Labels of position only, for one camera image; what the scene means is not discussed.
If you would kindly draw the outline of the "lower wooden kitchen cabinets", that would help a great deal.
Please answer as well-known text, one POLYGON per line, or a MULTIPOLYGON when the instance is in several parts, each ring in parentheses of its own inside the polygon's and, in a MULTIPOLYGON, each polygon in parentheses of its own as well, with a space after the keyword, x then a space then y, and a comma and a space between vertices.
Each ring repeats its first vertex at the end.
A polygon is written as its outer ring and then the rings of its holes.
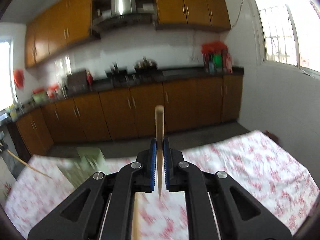
POLYGON ((239 117, 242 82, 242 74, 208 75, 91 92, 36 108, 16 126, 31 155, 57 143, 151 136, 158 105, 167 132, 206 127, 239 117))

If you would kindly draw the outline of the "wooden kitchen cabinets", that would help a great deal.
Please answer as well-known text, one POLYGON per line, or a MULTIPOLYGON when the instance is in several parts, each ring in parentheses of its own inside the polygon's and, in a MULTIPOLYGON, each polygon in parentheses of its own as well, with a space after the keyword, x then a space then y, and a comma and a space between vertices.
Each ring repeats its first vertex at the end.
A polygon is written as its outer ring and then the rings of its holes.
MULTIPOLYGON (((68 48, 99 39, 91 30, 93 0, 60 0, 27 26, 25 65, 30 68, 68 48)), ((157 29, 187 28, 216 33, 231 28, 225 0, 156 0, 157 29)))
POLYGON ((242 74, 208 75, 91 92, 36 108, 16 126, 31 155, 57 143, 151 136, 158 105, 167 132, 206 127, 239 117, 242 82, 242 74))

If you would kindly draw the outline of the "upper wooden kitchen cabinets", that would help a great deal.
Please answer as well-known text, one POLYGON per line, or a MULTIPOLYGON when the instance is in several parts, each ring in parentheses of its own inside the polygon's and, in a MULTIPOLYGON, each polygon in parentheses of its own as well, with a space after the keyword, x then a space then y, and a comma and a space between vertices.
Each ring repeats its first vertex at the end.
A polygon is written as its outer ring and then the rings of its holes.
MULTIPOLYGON (((93 0, 60 0, 27 26, 25 65, 30 68, 68 48, 99 39, 91 30, 93 0)), ((225 0, 156 0, 157 29, 187 28, 216 33, 231 28, 225 0)))

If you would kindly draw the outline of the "green chopstick holder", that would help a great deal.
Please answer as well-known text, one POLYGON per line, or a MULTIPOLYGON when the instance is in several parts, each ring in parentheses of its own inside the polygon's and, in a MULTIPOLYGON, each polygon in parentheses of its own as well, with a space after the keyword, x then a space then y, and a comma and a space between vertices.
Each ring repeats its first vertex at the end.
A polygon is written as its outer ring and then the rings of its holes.
POLYGON ((107 165, 106 159, 102 151, 97 147, 77 147, 79 158, 72 160, 71 164, 63 167, 58 166, 59 170, 65 178, 78 188, 95 172, 110 173, 110 168, 107 165))

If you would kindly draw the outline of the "red floral tablecloth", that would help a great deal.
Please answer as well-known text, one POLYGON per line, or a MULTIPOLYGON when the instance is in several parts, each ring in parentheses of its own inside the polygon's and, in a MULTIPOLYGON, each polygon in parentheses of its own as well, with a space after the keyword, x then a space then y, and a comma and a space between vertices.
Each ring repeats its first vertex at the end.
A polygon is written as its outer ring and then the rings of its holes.
MULTIPOLYGON (((227 172, 291 233, 303 225, 316 204, 319 188, 306 167, 256 130, 215 144, 183 151, 184 159, 209 173, 227 172)), ((5 212, 24 237, 75 190, 79 159, 34 156, 5 202, 5 212)), ((187 239, 184 194, 139 195, 142 239, 187 239)))

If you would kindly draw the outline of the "red bag items on counter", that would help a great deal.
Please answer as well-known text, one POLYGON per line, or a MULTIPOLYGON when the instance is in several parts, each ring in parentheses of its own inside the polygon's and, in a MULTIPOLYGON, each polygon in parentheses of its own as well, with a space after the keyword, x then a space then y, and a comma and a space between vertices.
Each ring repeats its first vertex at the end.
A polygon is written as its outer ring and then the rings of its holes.
POLYGON ((201 46, 204 66, 209 73, 232 74, 232 58, 228 47, 221 41, 205 43, 201 46))

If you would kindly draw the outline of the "black wok on stove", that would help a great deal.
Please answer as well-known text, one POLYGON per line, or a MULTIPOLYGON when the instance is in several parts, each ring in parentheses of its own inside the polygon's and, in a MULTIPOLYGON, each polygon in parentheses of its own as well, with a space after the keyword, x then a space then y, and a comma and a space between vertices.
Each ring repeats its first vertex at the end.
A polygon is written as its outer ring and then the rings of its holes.
POLYGON ((143 57, 142 60, 139 60, 135 63, 134 69, 139 75, 151 75, 157 72, 158 67, 155 60, 143 57))

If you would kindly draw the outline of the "red hanging bag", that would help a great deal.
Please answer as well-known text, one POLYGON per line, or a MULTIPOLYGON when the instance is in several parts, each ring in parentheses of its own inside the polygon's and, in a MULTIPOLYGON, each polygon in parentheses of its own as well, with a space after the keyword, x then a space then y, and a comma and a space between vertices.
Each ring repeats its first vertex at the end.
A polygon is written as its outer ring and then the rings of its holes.
POLYGON ((15 69, 13 75, 16 88, 22 90, 24 88, 24 71, 22 69, 15 69))

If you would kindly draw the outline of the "window with bars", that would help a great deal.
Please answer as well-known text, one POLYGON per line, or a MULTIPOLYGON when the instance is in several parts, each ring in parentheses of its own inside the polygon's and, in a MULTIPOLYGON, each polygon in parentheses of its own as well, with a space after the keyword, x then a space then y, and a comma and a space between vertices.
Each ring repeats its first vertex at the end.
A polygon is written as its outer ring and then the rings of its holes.
POLYGON ((250 0, 260 29, 261 60, 319 76, 319 2, 250 0))

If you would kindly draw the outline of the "steel range hood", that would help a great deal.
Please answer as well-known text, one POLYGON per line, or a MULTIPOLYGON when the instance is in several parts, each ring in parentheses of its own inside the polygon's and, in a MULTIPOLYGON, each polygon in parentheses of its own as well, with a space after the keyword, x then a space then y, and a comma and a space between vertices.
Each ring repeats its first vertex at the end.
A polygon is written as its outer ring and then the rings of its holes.
POLYGON ((93 0, 91 30, 96 33, 156 23, 156 0, 93 0))

